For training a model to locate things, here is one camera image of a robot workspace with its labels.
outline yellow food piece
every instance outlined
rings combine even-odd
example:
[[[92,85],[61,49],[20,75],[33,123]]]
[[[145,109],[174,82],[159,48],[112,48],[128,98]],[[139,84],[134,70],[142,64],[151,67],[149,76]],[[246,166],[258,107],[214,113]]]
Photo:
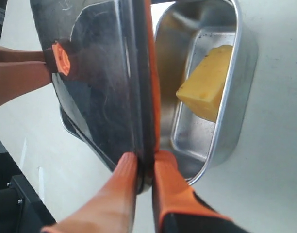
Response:
[[[177,91],[177,97],[198,117],[216,122],[232,46],[213,48]]]

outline white countertop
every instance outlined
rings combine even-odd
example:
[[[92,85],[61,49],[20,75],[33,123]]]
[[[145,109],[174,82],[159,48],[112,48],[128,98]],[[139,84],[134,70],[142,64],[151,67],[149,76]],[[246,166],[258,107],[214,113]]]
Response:
[[[238,146],[194,185],[216,210],[256,233],[297,233],[297,0],[241,0],[259,59]],[[29,0],[8,0],[1,45],[39,50]],[[92,197],[110,172],[67,133],[52,85],[0,108],[0,140],[57,221]],[[134,232],[153,232],[151,192]]]

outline white table surface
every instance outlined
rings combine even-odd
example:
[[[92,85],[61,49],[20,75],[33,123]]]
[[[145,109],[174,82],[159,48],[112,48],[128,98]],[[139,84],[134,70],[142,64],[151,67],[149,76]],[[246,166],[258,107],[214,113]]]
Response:
[[[297,0],[240,0],[259,59],[238,146],[194,185],[218,211],[256,233],[297,233]],[[8,0],[1,45],[39,50],[29,0]],[[60,120],[52,85],[0,108],[0,140],[57,221],[89,200],[110,172]],[[152,233],[151,192],[134,232]]]

